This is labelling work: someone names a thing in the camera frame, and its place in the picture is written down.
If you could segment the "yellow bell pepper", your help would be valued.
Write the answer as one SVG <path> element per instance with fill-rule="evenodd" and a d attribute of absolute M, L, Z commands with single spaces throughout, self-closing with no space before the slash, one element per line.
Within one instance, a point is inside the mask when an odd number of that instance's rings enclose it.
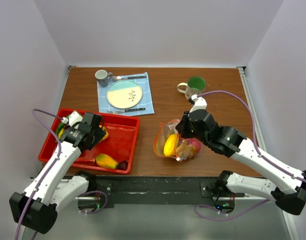
<path fill-rule="evenodd" d="M 99 141 L 101 143 L 101 142 L 103 142 L 104 140 L 106 140 L 109 137 L 109 133 L 108 133 L 108 130 L 106 129 L 105 126 L 99 125 L 99 127 L 101 127 L 102 130 L 104 131 L 104 136 Z"/>

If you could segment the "red apple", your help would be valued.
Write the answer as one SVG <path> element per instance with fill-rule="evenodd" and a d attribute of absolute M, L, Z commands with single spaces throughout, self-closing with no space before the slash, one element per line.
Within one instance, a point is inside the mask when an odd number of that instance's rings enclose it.
<path fill-rule="evenodd" d="M 190 144 L 191 144 L 192 146 L 195 147 L 195 152 L 194 152 L 194 153 L 195 153 L 196 155 L 199 154 L 200 151 L 201 151 L 201 148 L 202 148 L 201 142 L 198 141 L 198 140 L 195 139 L 195 138 L 192 138 L 192 139 L 190 140 Z"/>

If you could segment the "yellow mango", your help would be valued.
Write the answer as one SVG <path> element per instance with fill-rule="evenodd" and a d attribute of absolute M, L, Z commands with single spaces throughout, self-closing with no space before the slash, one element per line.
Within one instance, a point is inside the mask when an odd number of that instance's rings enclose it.
<path fill-rule="evenodd" d="M 179 136 L 176 133 L 171 134 L 163 147 L 163 154 L 165 157 L 171 157 L 175 155 L 175 150 L 179 143 Z"/>

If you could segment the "clear zip top bag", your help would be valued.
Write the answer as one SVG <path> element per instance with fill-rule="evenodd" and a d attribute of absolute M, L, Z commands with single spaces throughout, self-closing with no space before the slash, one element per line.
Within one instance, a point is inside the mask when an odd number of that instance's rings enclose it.
<path fill-rule="evenodd" d="M 182 138 L 176 126 L 179 119 L 160 123 L 159 132 L 153 144 L 153 151 L 158 157 L 175 159 L 177 162 L 196 158 L 202 144 L 195 138 Z"/>

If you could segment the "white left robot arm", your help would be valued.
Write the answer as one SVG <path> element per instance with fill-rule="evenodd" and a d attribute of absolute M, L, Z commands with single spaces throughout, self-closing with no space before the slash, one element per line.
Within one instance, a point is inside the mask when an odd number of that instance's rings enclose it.
<path fill-rule="evenodd" d="M 58 185 L 74 161 L 105 136 L 103 117 L 96 113 L 80 115 L 73 111 L 69 117 L 60 120 L 64 123 L 64 130 L 61 136 L 50 132 L 57 147 L 47 164 L 23 192 L 14 192 L 9 199 L 17 223 L 16 235 L 21 226 L 46 234 L 63 207 L 79 195 L 92 196 L 97 190 L 97 184 L 88 173 L 74 176 L 62 187 Z"/>

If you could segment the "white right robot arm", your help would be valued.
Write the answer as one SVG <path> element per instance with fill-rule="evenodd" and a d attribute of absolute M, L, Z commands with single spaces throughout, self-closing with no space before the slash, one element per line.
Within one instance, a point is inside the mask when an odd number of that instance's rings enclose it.
<path fill-rule="evenodd" d="M 250 194 L 274 201 L 289 214 L 301 214 L 306 205 L 306 170 L 277 160 L 235 128 L 218 125 L 204 109 L 184 112 L 176 130 L 182 138 L 195 138 L 214 153 L 243 163 L 262 175 L 262 178 L 246 177 L 224 170 L 211 191 L 223 197 Z"/>

